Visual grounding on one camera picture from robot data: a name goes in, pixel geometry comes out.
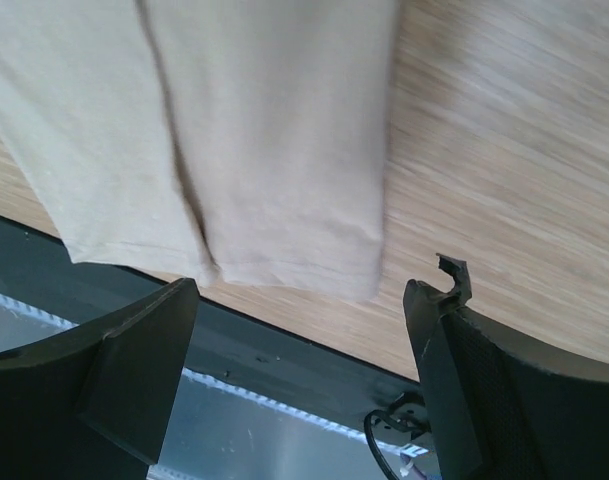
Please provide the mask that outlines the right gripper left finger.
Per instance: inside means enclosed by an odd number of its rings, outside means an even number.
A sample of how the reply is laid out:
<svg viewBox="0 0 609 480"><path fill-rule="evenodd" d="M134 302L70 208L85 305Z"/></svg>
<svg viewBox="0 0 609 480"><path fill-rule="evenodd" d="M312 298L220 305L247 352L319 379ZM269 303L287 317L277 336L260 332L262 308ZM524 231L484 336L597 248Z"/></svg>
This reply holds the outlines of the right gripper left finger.
<svg viewBox="0 0 609 480"><path fill-rule="evenodd" d="M159 460L199 292L180 279L0 353L0 479L144 479Z"/></svg>

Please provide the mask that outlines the beige t shirt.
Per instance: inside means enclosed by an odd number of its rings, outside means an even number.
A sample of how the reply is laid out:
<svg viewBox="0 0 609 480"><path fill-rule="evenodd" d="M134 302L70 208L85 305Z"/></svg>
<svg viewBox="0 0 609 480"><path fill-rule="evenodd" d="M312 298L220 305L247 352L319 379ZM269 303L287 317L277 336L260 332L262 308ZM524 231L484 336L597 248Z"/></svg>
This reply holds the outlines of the beige t shirt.
<svg viewBox="0 0 609 480"><path fill-rule="evenodd" d="M71 259L379 289L396 1L0 1L0 138Z"/></svg>

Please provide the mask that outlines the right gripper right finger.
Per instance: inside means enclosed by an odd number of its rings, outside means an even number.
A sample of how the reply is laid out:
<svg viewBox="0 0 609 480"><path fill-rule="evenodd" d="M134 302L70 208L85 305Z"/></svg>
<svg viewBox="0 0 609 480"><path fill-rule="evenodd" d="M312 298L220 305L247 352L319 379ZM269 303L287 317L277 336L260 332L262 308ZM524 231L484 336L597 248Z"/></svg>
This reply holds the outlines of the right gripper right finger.
<svg viewBox="0 0 609 480"><path fill-rule="evenodd" d="M609 479L609 364L468 306L464 261L440 291L410 280L406 328L446 479Z"/></svg>

